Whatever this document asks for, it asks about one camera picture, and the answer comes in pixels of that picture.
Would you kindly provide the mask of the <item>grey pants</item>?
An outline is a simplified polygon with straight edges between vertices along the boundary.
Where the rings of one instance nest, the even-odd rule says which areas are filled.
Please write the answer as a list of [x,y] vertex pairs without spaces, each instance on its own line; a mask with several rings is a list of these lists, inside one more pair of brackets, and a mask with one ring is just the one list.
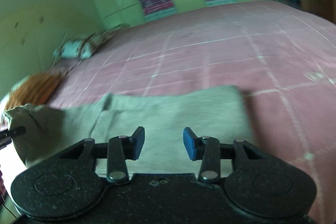
[[18,155],[31,167],[71,145],[92,138],[131,135],[143,127],[145,143],[129,173],[198,173],[199,161],[191,161],[183,144],[183,130],[211,136],[222,143],[257,140],[249,122],[244,98],[235,86],[220,86],[181,96],[137,97],[106,94],[99,101],[55,109],[27,104],[5,112],[9,129],[25,127],[14,139]]

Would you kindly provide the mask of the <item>pink checked bedspread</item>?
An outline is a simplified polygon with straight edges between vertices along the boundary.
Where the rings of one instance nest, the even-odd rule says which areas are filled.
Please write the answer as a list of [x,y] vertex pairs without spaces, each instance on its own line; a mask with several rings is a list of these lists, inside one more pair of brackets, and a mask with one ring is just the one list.
[[[310,217],[335,223],[335,25],[272,1],[221,5],[117,31],[88,59],[53,68],[65,78],[46,106],[106,94],[181,96],[220,86],[243,95],[256,146],[314,180]],[[27,168],[14,141],[1,151],[1,186]]]

